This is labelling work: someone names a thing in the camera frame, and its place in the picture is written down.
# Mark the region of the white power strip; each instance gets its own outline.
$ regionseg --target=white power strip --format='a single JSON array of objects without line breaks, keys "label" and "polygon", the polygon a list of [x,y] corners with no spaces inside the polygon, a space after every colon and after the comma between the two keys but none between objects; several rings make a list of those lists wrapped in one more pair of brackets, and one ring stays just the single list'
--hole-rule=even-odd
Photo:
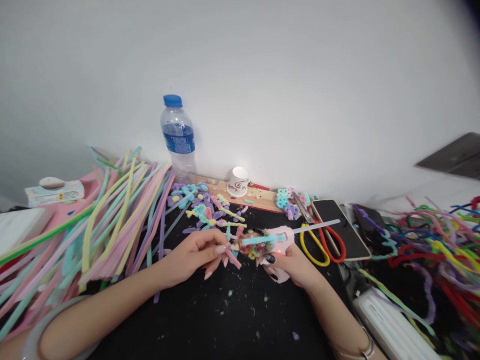
[{"label": "white power strip", "polygon": [[44,207],[0,213],[0,255],[39,235],[51,217]]},{"label": "white power strip", "polygon": [[377,295],[390,301],[372,287],[353,300],[353,307],[390,360],[441,360],[402,313]]}]

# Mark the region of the scissor blade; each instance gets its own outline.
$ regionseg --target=scissor blade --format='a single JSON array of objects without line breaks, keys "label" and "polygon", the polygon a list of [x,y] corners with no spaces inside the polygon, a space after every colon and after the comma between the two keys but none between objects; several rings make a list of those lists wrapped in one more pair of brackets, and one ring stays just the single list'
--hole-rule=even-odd
[{"label": "scissor blade", "polygon": [[301,214],[305,218],[306,222],[309,224],[314,224],[315,221],[312,219],[312,216],[310,215],[309,211],[305,208],[304,204],[300,201],[300,198],[295,191],[293,192],[293,197],[295,198],[296,204],[300,208]]}]

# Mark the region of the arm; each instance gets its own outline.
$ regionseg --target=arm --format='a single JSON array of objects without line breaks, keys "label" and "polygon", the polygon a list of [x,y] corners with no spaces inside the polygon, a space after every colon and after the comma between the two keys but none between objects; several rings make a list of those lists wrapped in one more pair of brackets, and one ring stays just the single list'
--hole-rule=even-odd
[{"label": "arm", "polygon": [[[316,317],[325,331],[339,359],[348,359],[340,353],[360,356],[369,347],[369,337],[347,309],[329,282],[320,274],[296,244],[291,245],[286,256],[269,254],[266,260],[285,270],[295,285],[305,289]],[[375,346],[376,360],[386,359]]]},{"label": "arm", "polygon": [[[38,354],[46,360],[77,356],[158,291],[184,282],[200,266],[205,267],[207,275],[214,272],[219,266],[220,254],[225,252],[222,244],[227,241],[218,229],[190,234],[161,261],[60,313],[43,332]],[[20,359],[27,336],[26,331],[0,345],[0,359]]]}]

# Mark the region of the scissors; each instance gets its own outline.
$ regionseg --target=scissors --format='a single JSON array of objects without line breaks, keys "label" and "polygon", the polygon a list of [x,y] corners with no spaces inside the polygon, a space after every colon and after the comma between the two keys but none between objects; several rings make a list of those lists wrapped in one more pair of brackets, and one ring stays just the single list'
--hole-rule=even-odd
[{"label": "scissors", "polygon": [[[298,205],[298,207],[300,208],[300,211],[301,211],[301,214],[303,215],[303,217],[305,218],[305,221],[307,222],[307,224],[303,223],[301,225],[302,228],[306,227],[308,224],[320,224],[322,223],[322,221],[319,221],[319,220],[315,220],[311,215],[310,213],[308,212],[308,210],[305,208],[304,204],[301,202],[299,196],[297,195],[296,192],[293,192],[293,197],[295,198],[296,200],[296,204]],[[339,258],[335,258],[333,257],[332,253],[330,252],[329,250],[329,247],[327,246],[327,241],[325,240],[325,235],[324,235],[324,231],[323,230],[326,230],[329,234],[333,235],[333,237],[338,241],[338,244],[340,245],[340,257]],[[323,256],[325,257],[325,261],[324,262],[320,262],[318,261],[317,259],[315,259],[310,253],[309,251],[307,250],[307,247],[305,246],[305,232],[301,232],[300,233],[300,244],[301,244],[301,247],[303,249],[303,251],[305,251],[305,254],[306,256],[315,264],[315,265],[318,265],[320,267],[327,267],[329,264],[330,264],[330,260],[333,261],[334,263],[337,263],[337,264],[340,264],[340,263],[343,263],[345,261],[345,258],[347,257],[347,249],[345,248],[345,244],[342,240],[342,238],[337,234],[337,232],[335,230],[333,230],[330,226],[325,226],[323,228],[319,228],[318,229],[318,232],[320,234],[320,238],[321,238],[321,242],[319,241],[319,239],[315,236],[314,232],[312,230],[309,230],[308,233],[310,234],[310,236],[313,238],[313,240],[316,242],[316,244],[318,245],[318,247],[320,248],[321,252],[323,253]]]}]

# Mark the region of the yellow scissors handle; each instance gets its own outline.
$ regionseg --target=yellow scissors handle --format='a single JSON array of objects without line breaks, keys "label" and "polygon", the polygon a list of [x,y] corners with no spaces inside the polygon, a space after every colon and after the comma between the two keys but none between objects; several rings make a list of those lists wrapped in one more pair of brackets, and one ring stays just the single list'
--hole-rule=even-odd
[{"label": "yellow scissors handle", "polygon": [[[306,227],[307,224],[302,224],[301,227],[304,228]],[[330,257],[329,255],[327,254],[327,252],[325,251],[324,247],[322,246],[322,243],[317,239],[317,237],[315,236],[315,234],[313,233],[313,231],[309,230],[308,231],[310,236],[313,238],[313,240],[315,240],[316,244],[318,245],[318,247],[320,248],[321,252],[323,253],[323,256],[325,257],[325,261],[324,262],[320,262],[318,261],[316,258],[314,258],[310,253],[309,251],[307,250],[307,247],[305,246],[305,231],[302,231],[300,233],[300,244],[301,244],[301,247],[303,249],[303,251],[305,252],[305,255],[315,264],[315,265],[318,265],[318,266],[321,266],[321,267],[327,267],[328,265],[330,265]]]}]

